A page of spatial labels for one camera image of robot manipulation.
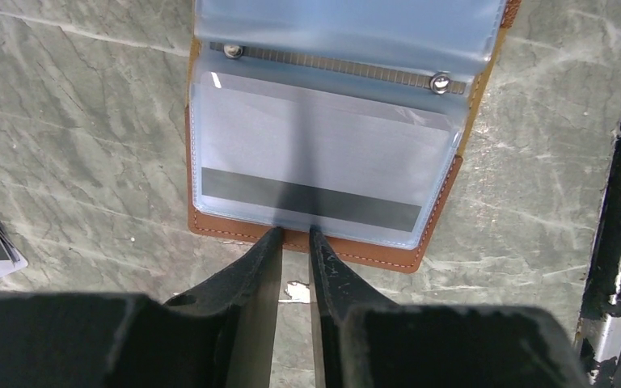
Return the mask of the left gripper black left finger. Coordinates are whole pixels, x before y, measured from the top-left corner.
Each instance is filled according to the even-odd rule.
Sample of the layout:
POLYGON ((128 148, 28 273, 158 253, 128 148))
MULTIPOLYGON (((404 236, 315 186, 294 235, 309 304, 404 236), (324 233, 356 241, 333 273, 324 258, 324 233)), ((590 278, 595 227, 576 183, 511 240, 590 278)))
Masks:
POLYGON ((158 303, 140 293, 1 293, 0 387, 266 387, 283 232, 158 303))

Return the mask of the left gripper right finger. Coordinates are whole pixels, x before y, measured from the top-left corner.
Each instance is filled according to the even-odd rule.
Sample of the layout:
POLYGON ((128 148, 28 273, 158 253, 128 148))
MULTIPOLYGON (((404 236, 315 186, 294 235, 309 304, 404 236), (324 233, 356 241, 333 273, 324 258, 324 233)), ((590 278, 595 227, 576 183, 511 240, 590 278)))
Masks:
POLYGON ((585 387, 561 325, 533 306, 400 305, 309 234, 318 387, 585 387))

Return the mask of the brown leather card holder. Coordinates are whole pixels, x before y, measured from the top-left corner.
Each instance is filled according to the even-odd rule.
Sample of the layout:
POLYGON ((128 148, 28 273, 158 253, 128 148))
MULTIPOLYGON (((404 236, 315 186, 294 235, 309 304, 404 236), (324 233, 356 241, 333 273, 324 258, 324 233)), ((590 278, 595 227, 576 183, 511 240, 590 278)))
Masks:
MULTIPOLYGON (((446 172, 443 184, 434 201, 433 210, 430 212, 417 247, 412 250, 402 250, 366 242, 354 242, 342 238, 329 237, 327 241, 340 259, 347 262, 403 273, 414 273, 420 267, 451 188, 454 186, 454 181, 463 164, 463 154, 466 149, 467 140, 477 117, 479 105, 483 99, 492 69, 501 51, 507 32, 513 26, 513 21, 515 20, 521 4, 521 0, 507 1, 503 9, 501 25, 499 32, 496 34, 496 41, 493 45, 490 62, 486 65, 483 72, 475 76, 472 82, 471 92, 467 96, 467 118, 461 145, 457 148, 453 161, 450 163, 449 170, 446 172)), ((194 234, 255 243, 269 230, 267 226, 203 214, 196 209, 193 204, 193 199, 188 199, 187 212, 188 229, 194 234)))

